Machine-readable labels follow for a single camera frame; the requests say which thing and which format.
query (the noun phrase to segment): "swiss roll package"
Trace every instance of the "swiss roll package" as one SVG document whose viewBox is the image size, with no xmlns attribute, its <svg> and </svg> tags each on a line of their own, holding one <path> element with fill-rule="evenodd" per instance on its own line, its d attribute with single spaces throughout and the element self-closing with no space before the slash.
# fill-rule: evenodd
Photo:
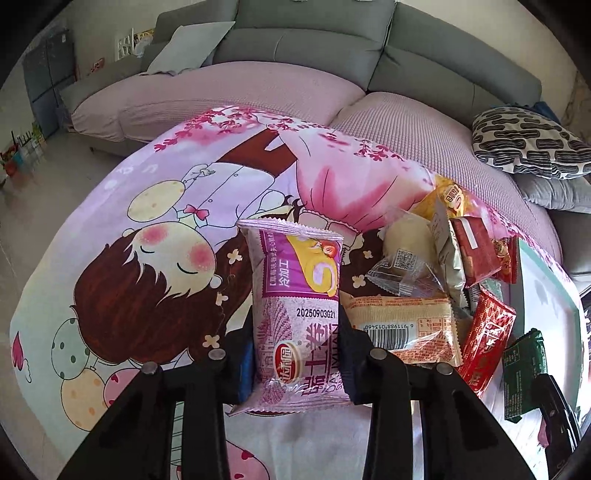
<svg viewBox="0 0 591 480">
<path fill-rule="evenodd" d="M 256 378 L 232 413 L 349 404 L 337 354 L 343 237 L 277 219 L 237 225 L 253 270 Z"/>
</svg>

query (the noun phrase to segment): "yellow snack package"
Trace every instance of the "yellow snack package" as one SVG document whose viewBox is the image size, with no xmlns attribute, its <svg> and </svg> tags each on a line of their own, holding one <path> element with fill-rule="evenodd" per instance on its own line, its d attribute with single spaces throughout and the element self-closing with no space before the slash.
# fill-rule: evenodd
<svg viewBox="0 0 591 480">
<path fill-rule="evenodd" d="M 462 217 L 466 213 L 466 197 L 462 189 L 441 175 L 436 175 L 435 190 L 429 193 L 423 200 L 417 203 L 411 212 L 429 221 L 435 214 L 435 202 L 440 199 L 447 207 L 447 216 L 450 218 Z"/>
<path fill-rule="evenodd" d="M 462 364 L 455 317 L 449 299 L 353 297 L 340 292 L 353 328 L 367 332 L 374 346 L 406 364 Z"/>
</svg>

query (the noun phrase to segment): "patterned pillow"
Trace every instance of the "patterned pillow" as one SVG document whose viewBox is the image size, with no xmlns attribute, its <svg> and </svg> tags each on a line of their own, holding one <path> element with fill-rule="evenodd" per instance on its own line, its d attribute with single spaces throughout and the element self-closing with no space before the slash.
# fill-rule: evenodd
<svg viewBox="0 0 591 480">
<path fill-rule="evenodd" d="M 474 155 L 509 173 L 572 179 L 591 172 L 591 146 L 556 122 L 517 107 L 497 107 L 472 124 Z"/>
</svg>

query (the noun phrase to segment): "pink cheek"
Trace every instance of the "pink cheek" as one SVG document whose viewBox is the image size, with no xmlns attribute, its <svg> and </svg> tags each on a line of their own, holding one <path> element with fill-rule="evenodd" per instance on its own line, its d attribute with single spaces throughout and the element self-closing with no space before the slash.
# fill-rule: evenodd
<svg viewBox="0 0 591 480">
<path fill-rule="evenodd" d="M 157 245 L 168 236 L 168 228 L 165 225 L 153 225 L 144 228 L 139 240 L 146 245 Z"/>
<path fill-rule="evenodd" d="M 189 261 L 197 271 L 213 271 L 216 259 L 208 244 L 198 244 L 189 250 Z"/>
</svg>

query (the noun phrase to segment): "blue cloth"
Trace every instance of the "blue cloth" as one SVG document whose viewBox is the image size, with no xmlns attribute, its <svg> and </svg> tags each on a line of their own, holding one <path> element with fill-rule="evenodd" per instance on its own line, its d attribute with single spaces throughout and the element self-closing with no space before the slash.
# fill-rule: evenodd
<svg viewBox="0 0 591 480">
<path fill-rule="evenodd" d="M 552 120 L 553 122 L 556 122 L 557 124 L 561 125 L 560 120 L 558 120 L 558 117 L 552 111 L 552 109 L 548 106 L 548 104 L 546 102 L 536 102 L 534 104 L 534 106 L 517 105 L 516 103 L 514 103 L 513 105 L 510 105 L 510 106 L 516 106 L 516 107 L 522 108 L 524 110 L 529 110 L 530 112 L 538 113 L 538 114 L 546 117 L 548 120 Z"/>
</svg>

